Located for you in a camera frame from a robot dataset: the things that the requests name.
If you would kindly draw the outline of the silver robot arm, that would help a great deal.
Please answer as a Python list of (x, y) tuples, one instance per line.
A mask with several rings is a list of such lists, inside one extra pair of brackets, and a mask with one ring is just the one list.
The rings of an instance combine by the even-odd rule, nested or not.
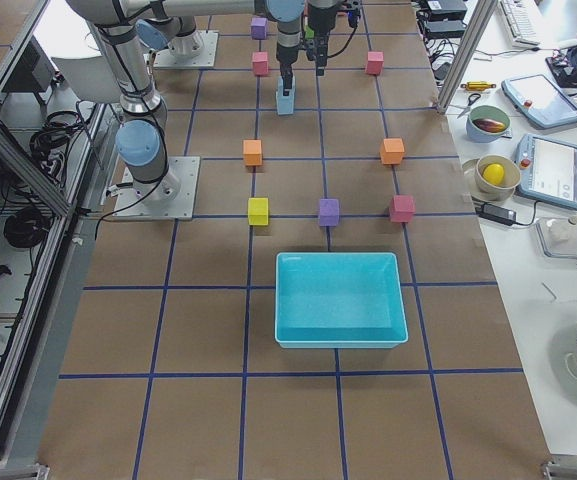
[[(315, 64), (316, 75), (322, 76), (328, 63), (328, 43), (335, 28), (340, 1), (275, 1), (272, 15), (277, 21), (276, 59), (282, 79), (281, 95), (293, 90), (293, 64), (304, 49)], [(308, 26), (314, 33), (310, 43), (303, 44), (302, 15), (308, 10)]]
[(178, 35), (193, 32), (198, 15), (259, 15), (279, 27), (282, 77), (286, 86), (292, 84), (303, 1), (70, 1), (68, 5), (101, 38), (100, 50), (119, 87), (126, 118), (116, 134), (116, 148), (132, 175), (136, 194), (145, 202), (173, 199), (181, 189), (168, 160), (167, 107), (143, 55), (147, 37), (169, 45)]

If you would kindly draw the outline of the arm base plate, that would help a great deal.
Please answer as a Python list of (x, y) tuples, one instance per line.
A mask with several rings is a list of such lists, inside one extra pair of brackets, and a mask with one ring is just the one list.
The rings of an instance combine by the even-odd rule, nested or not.
[(155, 69), (211, 69), (215, 65), (219, 32), (195, 30), (187, 36), (177, 36), (154, 57)]
[(200, 164), (198, 156), (170, 156), (168, 173), (153, 193), (153, 186), (135, 183), (125, 167), (122, 181), (131, 186), (118, 192), (113, 216), (132, 221), (191, 220)]

